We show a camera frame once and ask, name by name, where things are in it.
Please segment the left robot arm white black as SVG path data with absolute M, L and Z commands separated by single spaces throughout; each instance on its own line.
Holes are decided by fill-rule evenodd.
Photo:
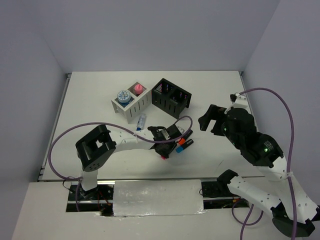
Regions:
M 130 150 L 154 150 L 162 157 L 168 157 L 176 142 L 175 139 L 185 133 L 176 124 L 167 128 L 149 126 L 130 134 L 126 131 L 110 131 L 105 125 L 99 125 L 78 140 L 75 144 L 77 156 L 82 165 L 80 194 L 88 200 L 97 196 L 98 170 L 114 153 Z

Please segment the blue highlighter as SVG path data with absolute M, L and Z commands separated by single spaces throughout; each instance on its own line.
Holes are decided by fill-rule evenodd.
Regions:
M 179 147 L 177 147 L 175 149 L 175 151 L 177 153 L 181 153 L 182 151 L 184 151 L 186 148 L 188 148 L 190 145 L 192 145 L 194 143 L 193 139 L 189 139 L 187 141 L 185 141 L 182 145 L 180 145 Z

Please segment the orange highlighter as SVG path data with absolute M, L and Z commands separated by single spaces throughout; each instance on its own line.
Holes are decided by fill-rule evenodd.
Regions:
M 190 129 L 190 130 L 186 133 L 186 135 L 184 135 L 184 137 L 182 137 L 182 138 L 177 142 L 177 144 L 178 144 L 179 146 L 183 145 L 183 144 L 187 141 L 187 139 L 192 135 L 192 133 L 193 133 L 193 130 Z

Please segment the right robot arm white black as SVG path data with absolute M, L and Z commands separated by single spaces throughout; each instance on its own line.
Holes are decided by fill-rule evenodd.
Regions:
M 293 174 L 287 171 L 287 160 L 276 140 L 257 131 L 254 117 L 244 108 L 227 110 L 210 105 L 198 119 L 201 131 L 210 121 L 211 133 L 226 137 L 250 164 L 256 167 L 272 185 L 275 195 L 247 183 L 228 169 L 217 178 L 217 190 L 223 196 L 238 195 L 271 217 L 273 225 L 285 236 L 304 238 L 315 230 L 320 219 L 320 207 L 305 193 Z

